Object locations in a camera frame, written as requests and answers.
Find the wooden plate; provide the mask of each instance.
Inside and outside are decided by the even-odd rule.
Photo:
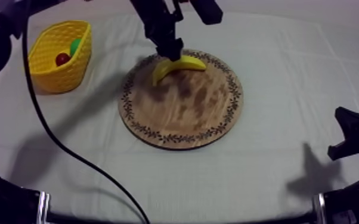
[[[218,58],[194,50],[206,71],[177,70],[156,87],[151,73],[163,60],[151,55],[139,62],[123,83],[119,112],[138,138],[168,150],[188,150],[225,135],[238,119],[243,92],[234,72]]]

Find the table surface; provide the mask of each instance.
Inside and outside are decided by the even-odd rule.
[[[148,146],[123,125],[117,90],[154,54],[136,15],[94,18],[92,57],[77,89],[38,95],[55,134],[120,181],[153,222],[248,221],[303,213],[319,192],[359,180],[359,156],[331,162],[343,140],[337,107],[359,112],[359,32],[264,15],[226,13],[205,26],[185,13],[185,47],[225,61],[244,91],[242,114],[219,141],[194,151]],[[46,27],[31,30],[33,43]],[[51,193],[52,210],[138,221],[114,185],[59,150],[27,93],[21,53],[0,79],[0,175]]]

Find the floral border pattern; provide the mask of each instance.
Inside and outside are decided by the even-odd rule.
[[[220,60],[216,58],[212,58],[209,54],[203,52],[196,52],[190,50],[183,50],[182,53],[184,55],[192,56],[199,58],[201,60],[205,60],[210,64],[213,64],[214,67],[220,69],[224,74],[228,84],[228,91],[231,94],[230,98],[230,105],[227,107],[227,112],[223,116],[223,122],[221,122],[218,126],[211,127],[210,129],[200,132],[197,135],[162,135],[160,131],[152,130],[150,127],[140,124],[134,120],[135,114],[132,110],[132,101],[129,99],[130,94],[132,94],[132,87],[134,86],[134,78],[135,74],[138,70],[142,69],[143,67],[149,65],[154,60],[158,60],[160,56],[158,55],[151,55],[144,60],[142,60],[131,72],[128,74],[127,79],[123,85],[123,95],[121,101],[123,102],[123,118],[129,121],[130,127],[134,129],[136,132],[141,132],[148,138],[157,138],[158,140],[162,141],[163,144],[166,142],[194,142],[194,141],[201,141],[206,140],[212,136],[221,134],[225,131],[228,124],[232,122],[234,119],[235,111],[239,108],[239,99],[242,95],[241,88],[236,83],[236,77],[231,73],[231,70],[228,66],[224,65]]]

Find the yellow banana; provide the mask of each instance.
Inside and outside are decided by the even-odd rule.
[[[189,70],[206,70],[206,65],[198,58],[182,55],[179,60],[170,61],[170,59],[159,62],[153,70],[153,86],[156,86],[158,81],[162,80],[168,73],[178,69]]]

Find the yellow basket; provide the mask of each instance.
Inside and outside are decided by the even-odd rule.
[[[70,48],[75,39],[81,42],[69,62],[58,66],[56,56]],[[68,92],[81,84],[92,52],[91,25],[73,20],[57,23],[44,30],[29,54],[32,79],[50,93]]]

